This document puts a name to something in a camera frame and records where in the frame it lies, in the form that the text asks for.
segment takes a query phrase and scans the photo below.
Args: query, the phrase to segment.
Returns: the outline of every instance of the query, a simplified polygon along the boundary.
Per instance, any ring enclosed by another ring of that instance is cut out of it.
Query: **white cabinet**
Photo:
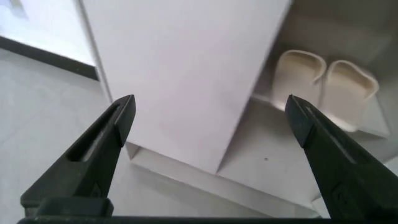
[[[311,216],[319,189],[269,104],[276,61],[290,49],[370,70],[380,90],[350,135],[383,162],[397,154],[395,0],[81,1],[110,98],[136,96],[128,141],[163,155],[135,164],[277,217]],[[229,183],[239,187],[224,194]],[[255,192],[238,193],[243,185]]]
[[[214,174],[289,1],[83,1],[128,141]]]

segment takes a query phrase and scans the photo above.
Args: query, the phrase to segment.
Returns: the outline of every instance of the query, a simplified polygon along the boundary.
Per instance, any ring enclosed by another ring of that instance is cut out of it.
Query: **cabinet door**
[[[82,5],[111,98],[136,96],[128,141],[215,173],[289,1]]]

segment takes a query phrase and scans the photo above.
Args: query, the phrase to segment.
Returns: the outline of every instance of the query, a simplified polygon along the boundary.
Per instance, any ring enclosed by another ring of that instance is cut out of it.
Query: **slipper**
[[[318,106],[321,96],[321,77],[326,62],[310,52],[288,50],[280,56],[271,89],[271,103],[285,111],[290,94]]]
[[[364,107],[379,90],[377,80],[355,64],[338,60],[326,73],[320,111],[341,129],[358,130]]]

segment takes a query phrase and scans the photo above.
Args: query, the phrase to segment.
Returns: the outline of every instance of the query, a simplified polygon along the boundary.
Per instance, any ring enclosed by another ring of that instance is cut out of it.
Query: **gray floor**
[[[21,194],[106,109],[100,83],[0,49],[0,223]],[[263,214],[130,165],[122,150],[108,197],[114,215]]]

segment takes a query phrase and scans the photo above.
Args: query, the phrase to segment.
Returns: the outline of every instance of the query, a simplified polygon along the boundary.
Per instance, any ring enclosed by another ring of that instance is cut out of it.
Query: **white shelf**
[[[270,90],[272,85],[272,76],[273,68],[266,67],[256,85],[254,93],[251,95],[252,99],[266,103],[271,102]],[[359,130],[383,138],[387,138],[390,135],[390,130],[376,96],[369,99],[366,104],[363,113],[363,123],[359,127]]]
[[[313,210],[200,171],[148,149],[140,148],[131,163],[272,217],[311,218],[317,216]]]
[[[217,174],[307,208],[320,194],[285,114],[264,103],[249,102]]]

